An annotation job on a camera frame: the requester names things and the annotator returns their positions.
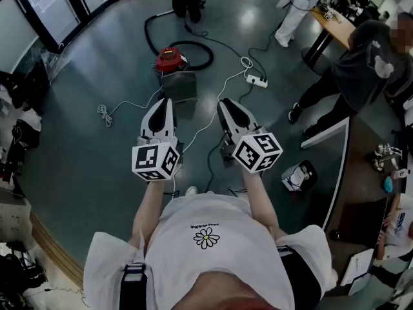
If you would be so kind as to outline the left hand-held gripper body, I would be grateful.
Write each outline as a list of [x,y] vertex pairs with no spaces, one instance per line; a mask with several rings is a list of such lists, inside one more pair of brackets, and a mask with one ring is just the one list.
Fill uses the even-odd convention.
[[132,172],[147,182],[171,180],[181,159],[174,132],[174,128],[141,129],[137,146],[132,148]]

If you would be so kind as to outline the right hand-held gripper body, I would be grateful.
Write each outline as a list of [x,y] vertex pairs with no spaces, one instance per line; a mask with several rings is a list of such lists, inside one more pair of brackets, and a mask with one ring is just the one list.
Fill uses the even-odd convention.
[[270,169],[282,155],[283,149],[271,132],[264,127],[250,130],[235,139],[226,140],[220,148],[224,166],[229,168],[236,164],[249,173]]

